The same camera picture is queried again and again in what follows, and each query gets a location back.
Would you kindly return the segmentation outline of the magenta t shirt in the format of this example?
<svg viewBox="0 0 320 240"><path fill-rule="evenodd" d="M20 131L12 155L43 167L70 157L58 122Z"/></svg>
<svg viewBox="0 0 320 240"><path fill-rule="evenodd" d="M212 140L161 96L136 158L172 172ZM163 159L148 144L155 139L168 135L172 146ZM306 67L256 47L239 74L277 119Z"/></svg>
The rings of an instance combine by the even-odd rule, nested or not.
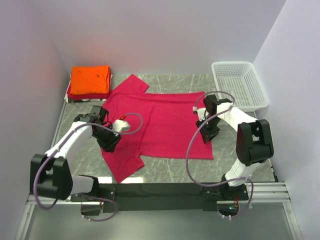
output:
<svg viewBox="0 0 320 240"><path fill-rule="evenodd" d="M141 156L183 159L197 130L193 105L203 95L192 93L148 93L149 85L135 75L111 91L102 105L111 122L123 117L130 130L113 153L102 152L115 181L121 183L144 167Z"/></svg>

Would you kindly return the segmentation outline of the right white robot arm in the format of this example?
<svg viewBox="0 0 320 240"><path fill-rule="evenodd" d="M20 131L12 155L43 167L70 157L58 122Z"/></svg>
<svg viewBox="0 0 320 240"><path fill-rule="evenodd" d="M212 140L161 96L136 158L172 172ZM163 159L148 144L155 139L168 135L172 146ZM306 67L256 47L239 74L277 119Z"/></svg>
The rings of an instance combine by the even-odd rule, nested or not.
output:
<svg viewBox="0 0 320 240"><path fill-rule="evenodd" d="M237 159L221 180L228 181L216 187L217 192L208 193L221 200L236 200L245 190L245 182L258 166L274 155L270 124L267 120L258 120L235 107L235 98L218 99L215 94L205 94L203 108L192 111L198 115L196 126L200 129L203 143L213 140L219 132L218 123L223 120L236 131Z"/></svg>

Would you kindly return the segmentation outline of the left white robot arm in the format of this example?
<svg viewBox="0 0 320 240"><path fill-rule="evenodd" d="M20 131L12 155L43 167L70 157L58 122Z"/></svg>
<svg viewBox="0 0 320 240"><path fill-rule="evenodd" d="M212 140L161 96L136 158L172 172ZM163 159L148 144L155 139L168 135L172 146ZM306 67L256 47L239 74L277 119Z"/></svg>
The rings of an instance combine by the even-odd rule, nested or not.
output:
<svg viewBox="0 0 320 240"><path fill-rule="evenodd" d="M94 137L99 147L112 153L121 140L121 132L130 125L117 119L107 123L109 112L101 106L93 106L90 113L79 114L67 133L44 154L35 154L30 163L30 193L58 200L70 195L82 194L88 201L100 195L97 177L89 175L72 176L70 164L83 144Z"/></svg>

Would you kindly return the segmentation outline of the folded red t shirt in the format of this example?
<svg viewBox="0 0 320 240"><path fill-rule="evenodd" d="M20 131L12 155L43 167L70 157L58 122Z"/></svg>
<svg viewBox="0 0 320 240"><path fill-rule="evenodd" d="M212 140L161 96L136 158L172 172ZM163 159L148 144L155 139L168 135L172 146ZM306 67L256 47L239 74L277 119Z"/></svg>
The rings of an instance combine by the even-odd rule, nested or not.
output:
<svg viewBox="0 0 320 240"><path fill-rule="evenodd" d="M90 93L90 94L80 94L75 95L71 94L71 85L68 86L66 94L71 98L82 98L82 99L107 99L109 97L109 93Z"/></svg>

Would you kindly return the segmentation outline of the white plastic basket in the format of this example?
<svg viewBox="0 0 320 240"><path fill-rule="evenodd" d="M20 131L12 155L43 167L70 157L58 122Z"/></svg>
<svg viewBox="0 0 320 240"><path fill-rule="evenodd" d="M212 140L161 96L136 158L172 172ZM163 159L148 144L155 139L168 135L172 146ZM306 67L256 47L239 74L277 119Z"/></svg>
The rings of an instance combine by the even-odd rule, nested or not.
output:
<svg viewBox="0 0 320 240"><path fill-rule="evenodd" d="M269 99L254 65L248 61L219 61L211 65L216 90L220 98L227 92L234 96L235 106L244 112L268 107Z"/></svg>

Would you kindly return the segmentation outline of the folded orange t shirt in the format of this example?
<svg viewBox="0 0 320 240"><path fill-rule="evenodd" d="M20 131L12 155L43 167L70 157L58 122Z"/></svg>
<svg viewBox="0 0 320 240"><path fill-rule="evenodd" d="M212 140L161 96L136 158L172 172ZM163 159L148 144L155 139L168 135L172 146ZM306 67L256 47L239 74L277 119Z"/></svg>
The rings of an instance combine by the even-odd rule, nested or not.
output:
<svg viewBox="0 0 320 240"><path fill-rule="evenodd" d="M70 93L75 96L108 94L111 84L111 69L102 66L73 66L70 75Z"/></svg>

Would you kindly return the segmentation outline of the black base beam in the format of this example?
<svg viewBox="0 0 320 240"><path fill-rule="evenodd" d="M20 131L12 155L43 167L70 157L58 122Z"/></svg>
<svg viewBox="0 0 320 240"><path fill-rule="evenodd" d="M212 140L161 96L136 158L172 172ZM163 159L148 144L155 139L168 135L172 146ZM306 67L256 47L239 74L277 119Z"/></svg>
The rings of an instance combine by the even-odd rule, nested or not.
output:
<svg viewBox="0 0 320 240"><path fill-rule="evenodd" d="M115 202L120 211L203 210L216 212L218 202L250 199L245 184L203 186L187 183L104 183L95 195Z"/></svg>

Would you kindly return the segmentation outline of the aluminium rail frame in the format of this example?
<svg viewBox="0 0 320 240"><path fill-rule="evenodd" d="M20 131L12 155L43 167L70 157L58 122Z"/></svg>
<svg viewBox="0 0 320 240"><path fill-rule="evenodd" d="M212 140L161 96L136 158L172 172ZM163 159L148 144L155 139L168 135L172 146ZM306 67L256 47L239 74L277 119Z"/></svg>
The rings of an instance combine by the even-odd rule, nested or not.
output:
<svg viewBox="0 0 320 240"><path fill-rule="evenodd" d="M115 216L101 213L100 222L84 218L98 210L97 201L78 197L60 200L51 210L27 200L15 238L17 240L300 240L291 199L283 182L247 185L250 206L240 202L243 213L229 219L200 209L120 210Z"/></svg>

